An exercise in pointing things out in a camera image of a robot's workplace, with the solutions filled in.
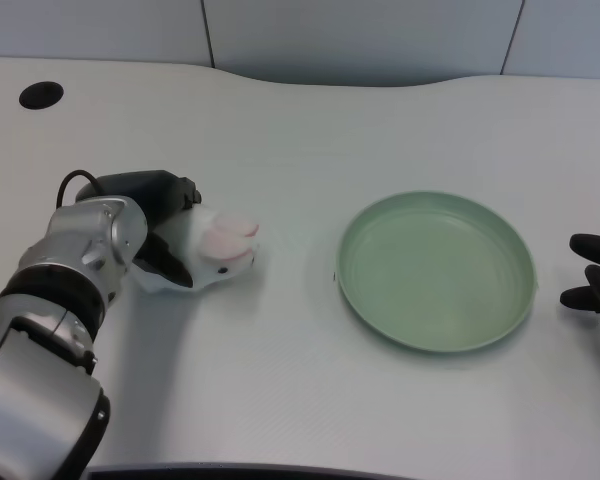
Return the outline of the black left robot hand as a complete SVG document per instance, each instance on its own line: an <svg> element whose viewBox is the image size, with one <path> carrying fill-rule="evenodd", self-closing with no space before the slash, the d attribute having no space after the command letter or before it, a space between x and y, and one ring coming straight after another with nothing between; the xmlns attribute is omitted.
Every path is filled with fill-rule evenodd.
<svg viewBox="0 0 600 480"><path fill-rule="evenodd" d="M164 278L168 284L192 287L193 279L184 264L170 251L166 240L155 229L177 214L191 210L201 203L201 194L195 183L187 177L177 177L164 170L127 172L101 176L96 179L98 188L84 186L76 201L96 196L125 196L142 209L148 225L144 244L134 258L134 265Z"/></svg>

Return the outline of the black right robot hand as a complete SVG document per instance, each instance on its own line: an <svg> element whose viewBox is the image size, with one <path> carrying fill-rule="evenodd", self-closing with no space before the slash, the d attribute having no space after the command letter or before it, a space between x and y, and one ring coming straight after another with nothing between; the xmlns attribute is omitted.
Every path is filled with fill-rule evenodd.
<svg viewBox="0 0 600 480"><path fill-rule="evenodd" d="M575 254L590 261L584 270L588 284L562 292L560 303L573 310L600 314L600 235L574 234L569 247Z"/></svg>

